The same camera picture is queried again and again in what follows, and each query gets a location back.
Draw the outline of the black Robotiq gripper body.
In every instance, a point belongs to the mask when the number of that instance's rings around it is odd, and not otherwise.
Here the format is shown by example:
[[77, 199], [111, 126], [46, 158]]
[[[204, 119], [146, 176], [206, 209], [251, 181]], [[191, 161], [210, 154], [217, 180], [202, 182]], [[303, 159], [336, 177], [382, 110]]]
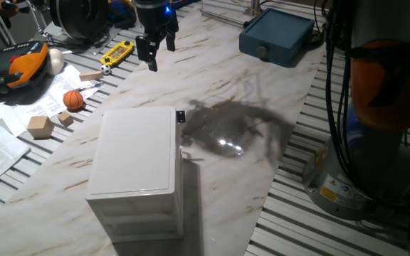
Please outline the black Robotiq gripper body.
[[170, 0], [135, 0], [137, 15], [152, 42], [160, 43], [166, 39], [167, 32], [176, 33], [179, 25]]

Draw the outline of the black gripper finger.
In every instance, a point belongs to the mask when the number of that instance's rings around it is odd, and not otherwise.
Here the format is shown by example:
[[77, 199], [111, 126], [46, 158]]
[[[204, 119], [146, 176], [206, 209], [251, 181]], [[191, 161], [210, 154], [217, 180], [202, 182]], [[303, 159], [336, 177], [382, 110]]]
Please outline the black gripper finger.
[[145, 62], [148, 65], [149, 70], [157, 72], [156, 54], [158, 45], [156, 42], [152, 42], [148, 34], [136, 37], [137, 54], [139, 60]]
[[176, 50], [175, 46], [175, 37], [176, 37], [176, 32], [167, 32], [166, 34], [166, 44], [167, 44], [167, 50], [174, 52]]

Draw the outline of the person's left hand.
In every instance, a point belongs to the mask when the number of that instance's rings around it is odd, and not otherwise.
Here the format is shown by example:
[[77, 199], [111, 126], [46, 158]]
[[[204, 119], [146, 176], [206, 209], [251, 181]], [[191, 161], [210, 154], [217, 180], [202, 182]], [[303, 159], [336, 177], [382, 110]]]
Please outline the person's left hand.
[[19, 10], [16, 7], [7, 7], [6, 0], [0, 0], [0, 16], [2, 18], [12, 18], [19, 13]]

